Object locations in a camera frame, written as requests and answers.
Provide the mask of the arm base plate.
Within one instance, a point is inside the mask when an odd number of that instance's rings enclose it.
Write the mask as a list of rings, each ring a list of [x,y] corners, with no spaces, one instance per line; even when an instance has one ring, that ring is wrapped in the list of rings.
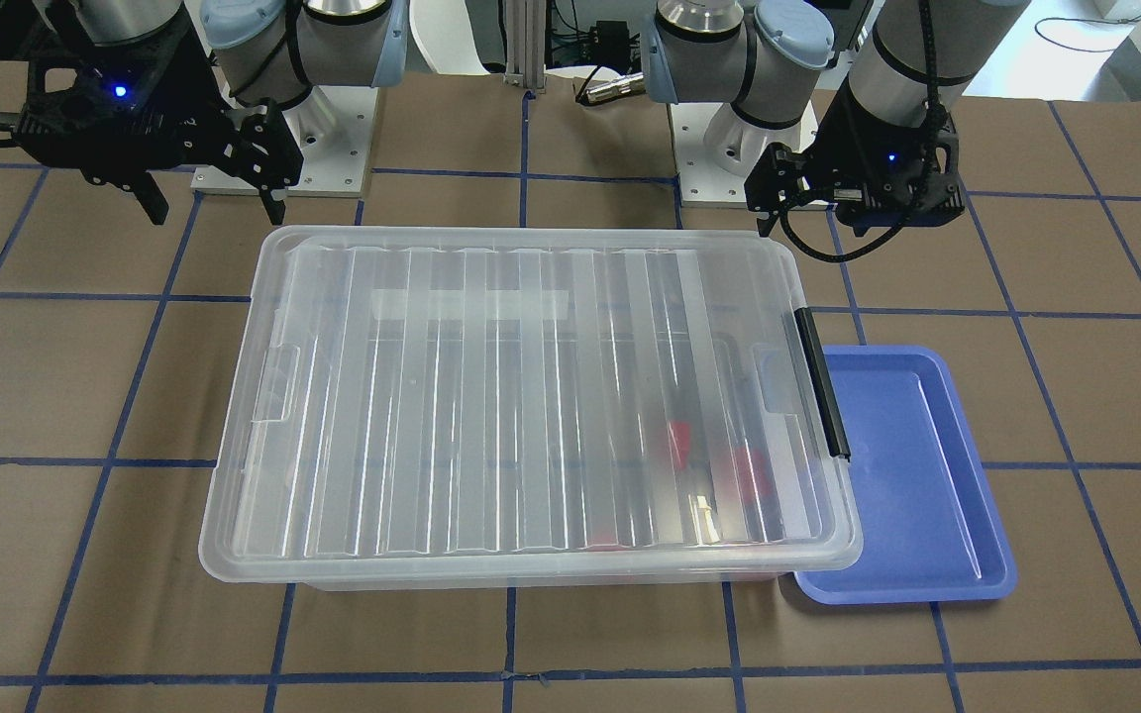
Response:
[[[779,131],[748,125],[726,103],[682,103],[669,110],[685,206],[746,208],[744,184],[764,148],[780,141],[788,149],[804,151],[818,130],[811,103],[796,125]]]
[[[366,189],[369,163],[374,141],[377,99],[375,87],[317,86],[302,103],[281,110],[288,130],[302,153],[298,183],[277,191],[285,197],[362,198]],[[262,107],[240,107],[222,84],[222,99],[230,104],[230,125]],[[194,165],[191,188],[207,195],[257,197],[257,187],[226,175],[221,168],[202,161],[202,154],[191,144],[183,146],[185,165]]]

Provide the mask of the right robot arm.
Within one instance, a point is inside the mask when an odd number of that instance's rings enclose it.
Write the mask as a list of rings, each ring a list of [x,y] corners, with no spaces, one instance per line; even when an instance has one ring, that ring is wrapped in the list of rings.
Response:
[[[29,63],[8,131],[44,167],[127,191],[153,222],[170,211],[154,172],[216,167],[280,225],[302,180],[289,123],[322,86],[399,84],[407,1],[40,1],[59,57]]]

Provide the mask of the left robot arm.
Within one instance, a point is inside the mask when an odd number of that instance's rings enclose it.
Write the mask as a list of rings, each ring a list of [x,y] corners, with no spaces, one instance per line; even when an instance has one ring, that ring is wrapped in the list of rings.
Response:
[[[735,157],[758,235],[812,248],[788,214],[822,202],[866,252],[965,212],[952,108],[1022,17],[1023,1],[887,1],[806,149],[782,133],[804,114],[836,32],[806,1],[659,1],[640,31],[652,100],[714,103],[762,133]]]

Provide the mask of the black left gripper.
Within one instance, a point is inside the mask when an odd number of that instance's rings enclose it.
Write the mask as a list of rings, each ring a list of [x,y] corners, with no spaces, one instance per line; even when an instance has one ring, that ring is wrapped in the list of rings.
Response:
[[[756,234],[772,240],[784,198],[809,191],[812,200],[836,203],[836,217],[857,236],[890,229],[925,185],[911,229],[945,226],[966,211],[958,188],[960,141],[948,108],[939,131],[926,125],[893,125],[873,116],[855,99],[834,99],[809,149],[774,141],[744,181]]]

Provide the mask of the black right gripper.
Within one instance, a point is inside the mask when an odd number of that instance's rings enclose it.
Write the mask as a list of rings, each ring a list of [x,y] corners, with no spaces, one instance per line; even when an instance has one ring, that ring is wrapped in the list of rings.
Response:
[[[26,103],[14,125],[29,156],[131,188],[155,226],[170,203],[149,171],[221,168],[259,191],[268,220],[284,225],[302,151],[276,103],[235,110],[222,99],[194,29],[156,29],[121,44],[95,44],[83,29],[57,37],[57,51],[29,62]]]

